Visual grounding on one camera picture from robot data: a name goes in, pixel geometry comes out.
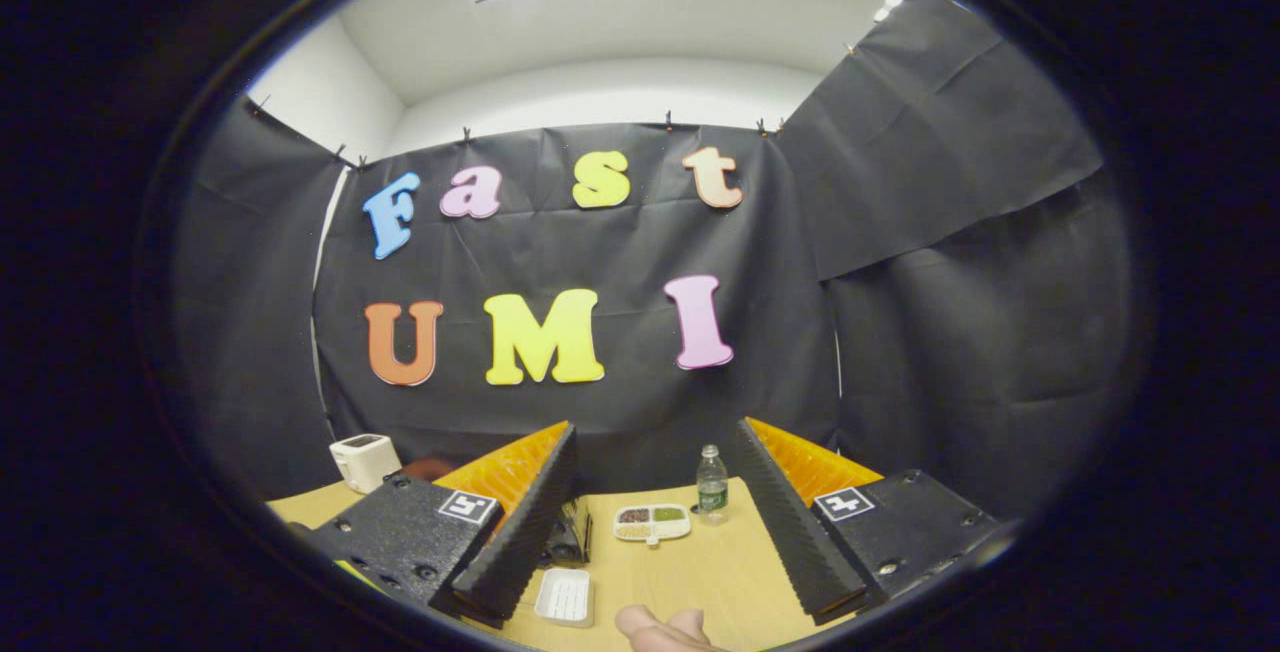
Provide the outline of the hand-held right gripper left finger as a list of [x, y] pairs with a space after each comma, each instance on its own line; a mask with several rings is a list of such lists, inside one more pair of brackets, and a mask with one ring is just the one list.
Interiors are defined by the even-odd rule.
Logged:
[[434, 482], [389, 477], [306, 538], [393, 601], [500, 626], [570, 500], [577, 457], [576, 428], [559, 421]]

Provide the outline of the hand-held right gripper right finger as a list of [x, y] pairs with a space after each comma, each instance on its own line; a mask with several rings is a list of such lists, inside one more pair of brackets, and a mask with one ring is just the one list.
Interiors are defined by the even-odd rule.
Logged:
[[818, 625], [899, 598], [1001, 526], [920, 469], [882, 475], [755, 418], [735, 430], [735, 471]]

